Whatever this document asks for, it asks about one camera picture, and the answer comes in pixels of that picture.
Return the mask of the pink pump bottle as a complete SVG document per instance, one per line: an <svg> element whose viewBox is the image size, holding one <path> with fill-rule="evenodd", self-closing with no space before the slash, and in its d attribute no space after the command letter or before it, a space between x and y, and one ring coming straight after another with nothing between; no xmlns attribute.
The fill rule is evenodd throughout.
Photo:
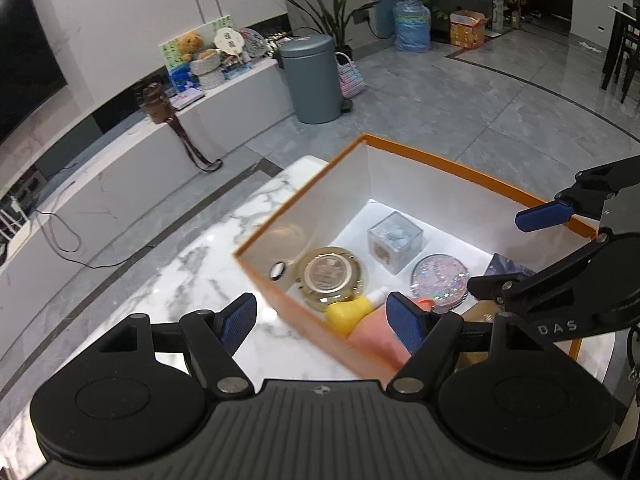
<svg viewBox="0 0 640 480"><path fill-rule="evenodd" d="M377 308L363 318L347 340L395 368L402 367L410 358L410 352L388 324L386 306Z"/></svg>

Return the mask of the glitter round compact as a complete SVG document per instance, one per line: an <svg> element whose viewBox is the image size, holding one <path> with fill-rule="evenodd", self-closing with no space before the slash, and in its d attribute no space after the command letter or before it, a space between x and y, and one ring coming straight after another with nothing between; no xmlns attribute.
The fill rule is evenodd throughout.
<svg viewBox="0 0 640 480"><path fill-rule="evenodd" d="M434 302L433 310L445 313L456 307L468 296L470 272L457 258L445 254L433 254L422 258L413 268L410 289L414 298Z"/></svg>

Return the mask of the yellow squeeze bottle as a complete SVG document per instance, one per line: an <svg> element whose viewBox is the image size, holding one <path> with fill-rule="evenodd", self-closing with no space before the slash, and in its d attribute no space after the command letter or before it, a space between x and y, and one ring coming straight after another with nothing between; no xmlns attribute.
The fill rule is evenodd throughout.
<svg viewBox="0 0 640 480"><path fill-rule="evenodd" d="M334 332L347 337L366 316L385 304L389 293L387 287L381 287L370 294L360 295L352 300L334 302L324 312L326 324Z"/></svg>

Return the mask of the brown cardboard box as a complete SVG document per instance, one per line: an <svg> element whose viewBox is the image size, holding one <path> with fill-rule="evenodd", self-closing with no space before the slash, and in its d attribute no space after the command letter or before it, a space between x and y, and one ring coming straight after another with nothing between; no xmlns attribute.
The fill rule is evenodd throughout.
<svg viewBox="0 0 640 480"><path fill-rule="evenodd" d="M462 314L465 322L481 322L489 323L494 322L495 315L500 311L498 304L491 300L480 300L474 306ZM483 362L488 358L487 351L479 352L461 352L457 369L463 370L471 365Z"/></svg>

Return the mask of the clear acrylic cube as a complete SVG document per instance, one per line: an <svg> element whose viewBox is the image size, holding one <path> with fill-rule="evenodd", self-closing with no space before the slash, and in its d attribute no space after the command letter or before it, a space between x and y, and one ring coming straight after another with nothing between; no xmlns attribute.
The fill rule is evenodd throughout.
<svg viewBox="0 0 640 480"><path fill-rule="evenodd" d="M368 229L370 254L387 272L397 275L422 252L424 235L398 211L394 211Z"/></svg>

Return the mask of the gold round tin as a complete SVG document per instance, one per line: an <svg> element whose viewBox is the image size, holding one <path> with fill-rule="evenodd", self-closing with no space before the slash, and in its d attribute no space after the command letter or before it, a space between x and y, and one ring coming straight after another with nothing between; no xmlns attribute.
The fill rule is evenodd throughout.
<svg viewBox="0 0 640 480"><path fill-rule="evenodd" d="M297 263L295 276L305 304L317 312L352 300L363 290L360 261L349 250L337 246L307 252Z"/></svg>

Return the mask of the orange storage box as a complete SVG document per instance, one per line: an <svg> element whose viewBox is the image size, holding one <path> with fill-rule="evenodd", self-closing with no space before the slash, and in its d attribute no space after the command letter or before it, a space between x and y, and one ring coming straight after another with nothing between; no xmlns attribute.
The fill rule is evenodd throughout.
<svg viewBox="0 0 640 480"><path fill-rule="evenodd" d="M236 261L284 322L356 376L388 382L398 362L326 322L326 306L383 292L473 305L465 282L501 256L539 271L592 240L572 219L533 233L514 222L538 200L487 174L365 134L293 194Z"/></svg>

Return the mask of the yellow cardboard carton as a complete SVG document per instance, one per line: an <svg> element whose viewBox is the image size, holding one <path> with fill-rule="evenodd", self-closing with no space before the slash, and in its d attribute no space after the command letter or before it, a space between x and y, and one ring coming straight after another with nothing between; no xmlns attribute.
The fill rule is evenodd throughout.
<svg viewBox="0 0 640 480"><path fill-rule="evenodd" d="M450 44L464 50L483 47L488 17L469 10L454 11L449 15Z"/></svg>

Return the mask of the brown leather bag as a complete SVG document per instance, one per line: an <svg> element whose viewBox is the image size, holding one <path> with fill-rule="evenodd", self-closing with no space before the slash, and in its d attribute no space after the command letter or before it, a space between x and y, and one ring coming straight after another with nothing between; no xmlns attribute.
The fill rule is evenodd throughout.
<svg viewBox="0 0 640 480"><path fill-rule="evenodd" d="M220 158L209 160L192 142L160 84L152 82L146 86L142 91L142 99L143 107L152 122L157 125L166 124L172 129L182 143L190 161L198 170L204 174L213 174L222 167L224 162Z"/></svg>

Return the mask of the blue water jug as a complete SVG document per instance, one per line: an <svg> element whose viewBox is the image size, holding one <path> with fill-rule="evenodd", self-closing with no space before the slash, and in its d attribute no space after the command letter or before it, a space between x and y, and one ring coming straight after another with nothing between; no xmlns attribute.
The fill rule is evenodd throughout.
<svg viewBox="0 0 640 480"><path fill-rule="evenodd" d="M398 1L393 14L398 51L426 52L431 49L431 11L421 1Z"/></svg>

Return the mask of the white wifi router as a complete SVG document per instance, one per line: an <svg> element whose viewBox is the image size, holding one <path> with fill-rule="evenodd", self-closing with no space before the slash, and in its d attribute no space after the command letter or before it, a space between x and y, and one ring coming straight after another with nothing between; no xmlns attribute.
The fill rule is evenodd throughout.
<svg viewBox="0 0 640 480"><path fill-rule="evenodd" d="M12 258L28 240L32 230L24 209L12 195L3 197L0 210L1 263Z"/></svg>

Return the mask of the grey woven pots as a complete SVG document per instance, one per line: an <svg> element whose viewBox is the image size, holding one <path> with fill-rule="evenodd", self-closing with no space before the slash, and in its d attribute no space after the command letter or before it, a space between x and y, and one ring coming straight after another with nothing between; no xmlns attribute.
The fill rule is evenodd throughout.
<svg viewBox="0 0 640 480"><path fill-rule="evenodd" d="M209 49L190 63L190 71L203 90L213 90L224 83L224 74L220 66L219 51Z"/></svg>

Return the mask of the grey pedal trash bin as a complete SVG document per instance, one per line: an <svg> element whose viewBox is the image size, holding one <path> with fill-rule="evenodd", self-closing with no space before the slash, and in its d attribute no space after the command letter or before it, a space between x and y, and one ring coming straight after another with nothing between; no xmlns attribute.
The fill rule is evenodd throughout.
<svg viewBox="0 0 640 480"><path fill-rule="evenodd" d="M326 124L352 110L352 100L341 92L330 36L295 37L280 45L279 56L300 122Z"/></svg>

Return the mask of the teddy bear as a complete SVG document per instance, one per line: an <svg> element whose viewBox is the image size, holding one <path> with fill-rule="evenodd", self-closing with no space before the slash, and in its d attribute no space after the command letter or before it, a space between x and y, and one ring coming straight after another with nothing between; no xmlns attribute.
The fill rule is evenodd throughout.
<svg viewBox="0 0 640 480"><path fill-rule="evenodd" d="M206 48L203 37L198 32L186 32L177 38L177 47L183 62L191 63L213 55L214 48Z"/></svg>

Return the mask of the black television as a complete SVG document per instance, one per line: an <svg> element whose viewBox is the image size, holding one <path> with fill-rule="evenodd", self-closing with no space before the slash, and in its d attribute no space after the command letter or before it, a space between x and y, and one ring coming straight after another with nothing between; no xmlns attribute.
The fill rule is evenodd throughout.
<svg viewBox="0 0 640 480"><path fill-rule="evenodd" d="M66 80L41 26L34 0L1 0L1 128L9 137Z"/></svg>

